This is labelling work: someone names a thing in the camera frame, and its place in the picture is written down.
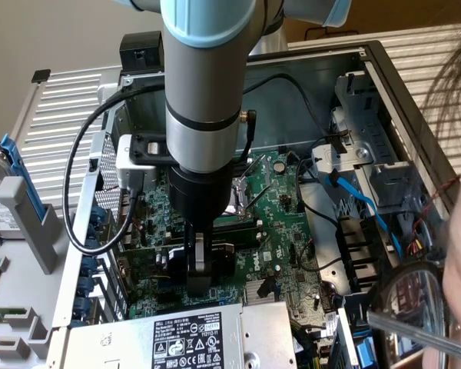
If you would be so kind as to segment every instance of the black cable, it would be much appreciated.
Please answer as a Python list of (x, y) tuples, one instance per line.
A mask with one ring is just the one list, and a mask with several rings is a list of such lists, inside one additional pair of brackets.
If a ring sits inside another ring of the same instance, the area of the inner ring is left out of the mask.
[(65, 222), (65, 228), (67, 230), (68, 238), (70, 238), (71, 243), (74, 245), (77, 250), (79, 250), (82, 254), (89, 255), (89, 256), (96, 256), (105, 253), (113, 246), (115, 246), (122, 238), (123, 235), (126, 233), (126, 230), (130, 226), (131, 219), (133, 217), (135, 211), (135, 205), (137, 202), (137, 190), (130, 191), (130, 208), (128, 209), (127, 217), (125, 218), (123, 225), (121, 226), (118, 233), (106, 244), (102, 245), (99, 248), (90, 249), (86, 248), (75, 236), (75, 233), (72, 229), (70, 215), (68, 213), (68, 190), (70, 188), (70, 175), (71, 175), (71, 167), (74, 162), (75, 153), (78, 150), (78, 146), (80, 145), (80, 141), (85, 135), (85, 132), (88, 128), (92, 125), (92, 123), (102, 114), (104, 114), (107, 110), (113, 108), (116, 104), (128, 100), (129, 98), (133, 98), (134, 96), (143, 95), (148, 92), (155, 92), (164, 89), (164, 85), (153, 85), (153, 86), (145, 86), (142, 88), (132, 89), (130, 91), (118, 91), (114, 95), (112, 95), (104, 104), (99, 106), (95, 111), (89, 115), (85, 123), (81, 126), (80, 130), (77, 133), (77, 136), (74, 139), (74, 142), (71, 146), (70, 153), (68, 154), (67, 165), (65, 168), (65, 177), (63, 179), (63, 200), (62, 200), (62, 207), (63, 207), (63, 220)]
[(292, 83), (292, 85), (294, 85), (297, 88), (300, 95), (302, 96), (302, 99), (304, 100), (304, 103), (306, 104), (307, 111), (309, 112), (309, 115), (310, 115), (311, 119), (313, 120), (313, 123), (321, 131), (321, 133), (326, 136), (327, 132), (323, 127), (321, 127), (319, 125), (318, 119), (314, 115), (313, 108), (310, 105), (310, 102), (309, 102), (309, 99), (307, 98), (306, 92), (304, 91), (304, 89), (302, 88), (300, 83), (294, 77), (292, 77), (291, 75), (288, 75), (287, 73), (277, 73), (275, 75), (271, 75), (270, 77), (265, 78), (262, 81), (259, 81), (258, 83), (254, 84), (254, 85), (251, 85), (250, 87), (248, 87), (248, 88), (246, 88), (244, 90), (243, 95), (256, 90), (257, 88), (261, 87), (262, 85), (264, 85), (265, 83), (268, 83), (269, 81), (271, 81), (273, 79), (278, 79), (278, 78), (287, 79), (290, 83)]
[(329, 263), (323, 265), (322, 267), (318, 267), (318, 268), (309, 268), (309, 267), (306, 267), (305, 265), (302, 264), (302, 257), (304, 255), (304, 252), (305, 250), (309, 247), (309, 244), (307, 244), (306, 246), (304, 246), (302, 248), (302, 250), (300, 250), (299, 252), (299, 255), (297, 256), (297, 267), (299, 269), (302, 269), (304, 271), (312, 271), (312, 272), (318, 272), (318, 271), (322, 271), (323, 269), (326, 269), (328, 268), (329, 266), (337, 263), (338, 261), (342, 261), (343, 259), (342, 258), (336, 258), (336, 259), (333, 259), (332, 261), (330, 261)]
[(323, 327), (322, 325), (312, 325), (312, 324), (304, 324), (302, 328), (304, 329), (326, 329), (326, 327)]
[(304, 159), (301, 159), (299, 161), (299, 164), (297, 164), (297, 170), (295, 171), (295, 190), (296, 190), (296, 193), (297, 193), (297, 200), (302, 204), (304, 205), (304, 207), (309, 210), (311, 213), (317, 215), (318, 217), (321, 217), (322, 219), (325, 219), (327, 221), (329, 221), (332, 225), (335, 226), (335, 228), (338, 228), (338, 222), (335, 221), (334, 219), (328, 217), (327, 215), (323, 214), (323, 213), (320, 213), (319, 211), (315, 210), (315, 209), (312, 209), (311, 206), (309, 206), (308, 204), (306, 204), (306, 202), (302, 199), (302, 194), (300, 193), (300, 187), (299, 187), (299, 170), (300, 170), (300, 167), (302, 166), (302, 164), (304, 163)]
[(303, 351), (301, 353), (297, 353), (296, 356), (302, 356), (307, 362), (313, 360), (313, 342), (309, 338), (306, 329), (300, 325), (298, 321), (290, 319), (290, 330), (292, 332), (292, 336), (297, 340), (297, 343), (303, 348)]
[(324, 27), (309, 27), (309, 28), (304, 32), (303, 40), (304, 40), (304, 41), (307, 41), (307, 37), (309, 36), (309, 32), (311, 32), (311, 31), (319, 31), (319, 30), (324, 30)]
[[(295, 156), (295, 158), (297, 159), (297, 161), (300, 162), (300, 156), (297, 155), (297, 153), (296, 153), (295, 151), (290, 150), (290, 151), (289, 151), (289, 154), (292, 154), (293, 156)], [(307, 170), (307, 173), (309, 173), (310, 177), (311, 177), (312, 179), (314, 179), (314, 174), (313, 174), (313, 172), (310, 170), (310, 168), (309, 168), (309, 167), (306, 167), (306, 170)]]
[(244, 146), (244, 150), (239, 157), (239, 161), (245, 161), (247, 159), (247, 155), (249, 154), (249, 150), (251, 149), (251, 144), (254, 141), (254, 132), (256, 131), (256, 111), (255, 110), (248, 110), (247, 111), (247, 130), (246, 130), (246, 145)]

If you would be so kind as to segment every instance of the cable connector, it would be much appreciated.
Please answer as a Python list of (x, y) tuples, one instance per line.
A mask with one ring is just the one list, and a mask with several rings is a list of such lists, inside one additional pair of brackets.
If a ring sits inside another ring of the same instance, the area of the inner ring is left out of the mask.
[(130, 198), (137, 199), (142, 194), (141, 188), (130, 188)]
[(333, 169), (331, 173), (327, 177), (327, 181), (329, 182), (330, 185), (332, 185), (334, 188), (337, 188), (338, 185), (338, 180), (341, 178), (341, 175), (337, 169)]

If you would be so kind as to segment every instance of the blue drive bracket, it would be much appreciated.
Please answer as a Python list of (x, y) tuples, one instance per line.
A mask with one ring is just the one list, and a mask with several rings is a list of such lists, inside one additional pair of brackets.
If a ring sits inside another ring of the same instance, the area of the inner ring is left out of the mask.
[(39, 217), (39, 221), (43, 221), (46, 215), (45, 206), (41, 203), (38, 192), (32, 184), (31, 177), (29, 177), (28, 170), (24, 166), (21, 155), (18, 152), (17, 145), (14, 140), (10, 139), (7, 134), (3, 136), (0, 147), (7, 155), (7, 159), (10, 161), (12, 170), (16, 175), (19, 175), (25, 179), (26, 193), (28, 194), (29, 200), (31, 200), (32, 206), (36, 210), (36, 214)]

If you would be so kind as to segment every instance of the black clip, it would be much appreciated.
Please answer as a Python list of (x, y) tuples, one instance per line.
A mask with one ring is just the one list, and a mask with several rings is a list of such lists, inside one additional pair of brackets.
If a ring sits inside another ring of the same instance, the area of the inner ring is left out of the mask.
[(330, 181), (330, 184), (335, 188), (338, 187), (338, 178), (341, 178), (341, 175), (338, 170), (334, 168), (328, 175), (328, 180)]
[[(148, 145), (153, 142), (159, 144), (159, 154), (148, 152)], [(138, 132), (131, 135), (130, 161), (136, 165), (177, 165), (177, 161), (167, 151), (166, 135), (157, 132)]]
[(331, 144), (331, 146), (333, 146), (333, 148), (335, 149), (337, 154), (346, 154), (347, 153), (347, 149), (345, 148), (345, 146), (343, 146), (341, 138), (344, 135), (348, 135), (348, 133), (349, 133), (348, 130), (344, 130), (344, 131), (338, 132), (336, 134), (326, 136), (327, 142), (329, 142)]

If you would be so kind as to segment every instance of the black wire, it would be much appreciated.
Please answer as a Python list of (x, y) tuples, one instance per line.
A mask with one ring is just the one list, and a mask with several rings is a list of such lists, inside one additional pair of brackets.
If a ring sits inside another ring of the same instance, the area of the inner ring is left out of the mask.
[(304, 324), (302, 327), (304, 329), (326, 329), (326, 327), (323, 327), (322, 325), (312, 325), (312, 324)]
[(327, 215), (320, 213), (319, 211), (312, 209), (311, 206), (306, 204), (306, 202), (302, 199), (302, 194), (300, 193), (300, 187), (299, 187), (299, 170), (302, 164), (304, 163), (304, 159), (301, 159), (299, 161), (299, 164), (297, 165), (297, 170), (295, 171), (295, 190), (297, 193), (297, 200), (304, 205), (304, 207), (309, 210), (311, 213), (317, 215), (318, 217), (321, 217), (322, 219), (325, 219), (329, 221), (332, 225), (335, 226), (335, 228), (338, 228), (338, 222), (335, 221), (334, 219), (328, 217)]
[(145, 86), (142, 88), (132, 89), (130, 91), (118, 91), (114, 95), (112, 95), (103, 105), (99, 106), (95, 111), (89, 115), (85, 123), (81, 126), (80, 130), (77, 133), (77, 136), (74, 139), (74, 142), (71, 146), (70, 153), (68, 154), (67, 165), (65, 168), (65, 177), (63, 179), (63, 220), (65, 222), (65, 228), (67, 230), (68, 238), (70, 238), (71, 243), (74, 245), (77, 250), (79, 250), (82, 254), (89, 255), (89, 256), (96, 256), (105, 253), (110, 248), (115, 246), (122, 238), (123, 235), (126, 233), (126, 230), (130, 226), (131, 219), (133, 218), (133, 214), (135, 211), (135, 205), (137, 202), (138, 193), (135, 190), (130, 192), (130, 208), (128, 209), (127, 217), (125, 218), (123, 225), (121, 226), (118, 233), (106, 244), (102, 245), (99, 248), (91, 249), (86, 248), (75, 236), (75, 233), (72, 229), (70, 215), (68, 213), (68, 190), (70, 188), (70, 175), (71, 175), (71, 167), (74, 162), (75, 153), (78, 150), (78, 146), (80, 145), (80, 141), (85, 135), (85, 132), (88, 128), (92, 125), (92, 123), (102, 114), (104, 114), (107, 110), (113, 108), (116, 104), (123, 102), (129, 98), (133, 98), (134, 96), (146, 94), (148, 92), (160, 91), (164, 89), (164, 85), (153, 85), (153, 86)]
[[(297, 159), (297, 161), (300, 162), (300, 156), (297, 155), (297, 153), (296, 153), (295, 151), (290, 150), (290, 151), (289, 151), (289, 154), (292, 154), (293, 156), (295, 156), (295, 158)], [(311, 177), (312, 179), (314, 179), (314, 174), (313, 174), (313, 172), (310, 170), (310, 168), (309, 168), (309, 167), (306, 167), (306, 170), (307, 170), (307, 173), (309, 173), (310, 177)]]
[(307, 244), (306, 246), (304, 246), (302, 248), (302, 250), (300, 250), (299, 252), (299, 255), (297, 257), (297, 267), (299, 269), (302, 269), (304, 271), (312, 271), (312, 272), (318, 272), (318, 271), (322, 271), (323, 269), (326, 269), (328, 268), (329, 266), (337, 263), (338, 261), (342, 261), (343, 259), (342, 258), (336, 258), (336, 259), (333, 259), (332, 261), (330, 261), (329, 263), (323, 265), (322, 267), (318, 267), (318, 268), (309, 268), (309, 267), (306, 267), (305, 265), (302, 264), (302, 257), (304, 255), (304, 252), (305, 250), (309, 247), (309, 244)]
[(270, 77), (265, 78), (262, 81), (259, 81), (258, 83), (254, 84), (254, 85), (251, 85), (250, 87), (248, 87), (248, 88), (246, 88), (244, 90), (243, 95), (256, 90), (257, 88), (261, 87), (262, 85), (264, 85), (265, 83), (268, 83), (269, 81), (271, 81), (273, 79), (278, 79), (278, 78), (287, 79), (290, 83), (292, 83), (292, 85), (294, 85), (297, 88), (300, 95), (302, 96), (302, 99), (304, 100), (304, 103), (306, 104), (307, 111), (309, 112), (309, 115), (310, 115), (311, 119), (313, 120), (313, 123), (316, 125), (316, 127), (321, 131), (321, 133), (323, 135), (327, 135), (326, 130), (319, 125), (318, 119), (314, 115), (313, 108), (310, 105), (310, 102), (309, 102), (309, 99), (307, 98), (306, 92), (304, 91), (304, 89), (302, 88), (300, 83), (294, 77), (292, 77), (291, 75), (288, 75), (287, 73), (277, 73), (275, 75), (271, 75)]

